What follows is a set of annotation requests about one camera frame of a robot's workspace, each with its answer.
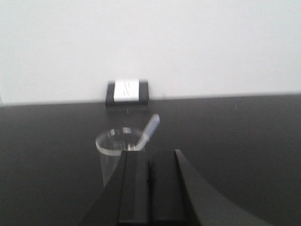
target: plastic cup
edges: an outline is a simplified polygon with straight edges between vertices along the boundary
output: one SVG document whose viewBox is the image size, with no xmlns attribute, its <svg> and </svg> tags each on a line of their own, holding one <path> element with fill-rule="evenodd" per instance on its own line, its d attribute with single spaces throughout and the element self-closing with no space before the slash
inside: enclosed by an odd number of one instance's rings
<svg viewBox="0 0 301 226">
<path fill-rule="evenodd" d="M 122 150 L 128 150 L 139 141 L 142 132 L 138 129 L 122 127 L 111 129 L 97 136 L 95 143 L 100 153 L 103 186 L 112 176 L 120 160 Z"/>
</svg>

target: cup rim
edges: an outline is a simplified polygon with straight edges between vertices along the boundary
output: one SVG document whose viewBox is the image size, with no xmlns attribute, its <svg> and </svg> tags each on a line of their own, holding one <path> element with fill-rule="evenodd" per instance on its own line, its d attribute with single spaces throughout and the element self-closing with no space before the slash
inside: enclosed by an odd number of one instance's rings
<svg viewBox="0 0 301 226">
<path fill-rule="evenodd" d="M 110 133 L 112 130 L 122 130 L 122 131 L 131 131 L 130 133 L 133 133 L 138 135 L 138 136 L 141 136 L 142 135 L 142 131 L 139 130 L 138 128 L 132 128 L 132 127 L 119 127 L 119 128 L 113 128 L 113 129 L 109 129 L 109 130 L 106 130 L 102 133 L 100 133 L 99 135 L 97 135 L 97 137 L 95 138 L 95 144 L 96 144 L 96 148 L 97 150 L 100 152 L 100 153 L 103 153 L 105 155 L 108 155 L 108 156 L 120 156 L 121 152 L 123 151 L 123 149 L 119 149 L 119 150 L 112 150 L 112 149 L 106 149 L 106 148 L 103 148 L 101 147 L 99 144 L 98 144 L 98 141 L 100 139 L 103 139 L 105 137 L 107 137 L 107 134 Z"/>
</svg>

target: black plastic part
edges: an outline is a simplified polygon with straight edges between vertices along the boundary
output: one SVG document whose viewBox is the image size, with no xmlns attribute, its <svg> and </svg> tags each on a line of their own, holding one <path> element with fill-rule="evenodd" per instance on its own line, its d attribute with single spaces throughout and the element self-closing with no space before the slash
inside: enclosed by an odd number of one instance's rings
<svg viewBox="0 0 301 226">
<path fill-rule="evenodd" d="M 145 152 L 127 152 L 119 225 L 149 223 L 148 165 Z"/>
<path fill-rule="evenodd" d="M 122 152 L 119 163 L 108 181 L 108 184 L 94 202 L 92 208 L 84 216 L 79 226 L 116 226 L 126 163 L 125 151 Z"/>
<path fill-rule="evenodd" d="M 162 151 L 154 155 L 151 181 L 153 225 L 185 225 L 186 217 L 174 151 Z"/>
<path fill-rule="evenodd" d="M 197 226 L 271 226 L 234 204 L 210 185 L 175 151 L 185 195 L 188 225 Z"/>
<path fill-rule="evenodd" d="M 115 106 L 148 106 L 149 103 L 149 85 L 147 81 L 139 81 L 139 101 L 114 101 L 115 83 L 109 83 L 105 105 L 107 107 Z"/>
</svg>

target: black table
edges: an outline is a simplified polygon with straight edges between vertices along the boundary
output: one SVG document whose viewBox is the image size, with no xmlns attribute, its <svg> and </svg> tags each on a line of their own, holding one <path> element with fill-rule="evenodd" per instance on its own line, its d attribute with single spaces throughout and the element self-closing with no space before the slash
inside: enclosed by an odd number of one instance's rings
<svg viewBox="0 0 301 226">
<path fill-rule="evenodd" d="M 0 108 L 4 226 L 76 225 L 102 188 L 95 137 L 161 125 L 147 144 L 181 149 L 221 193 L 277 226 L 301 225 L 301 95 L 151 101 L 146 112 L 104 103 Z"/>
</svg>

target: white label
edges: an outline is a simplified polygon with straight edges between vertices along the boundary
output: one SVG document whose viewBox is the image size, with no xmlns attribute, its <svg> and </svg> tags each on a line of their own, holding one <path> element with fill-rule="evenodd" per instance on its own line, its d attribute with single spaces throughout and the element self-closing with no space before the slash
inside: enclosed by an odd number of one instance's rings
<svg viewBox="0 0 301 226">
<path fill-rule="evenodd" d="M 139 80 L 116 80 L 114 101 L 138 101 Z"/>
</svg>

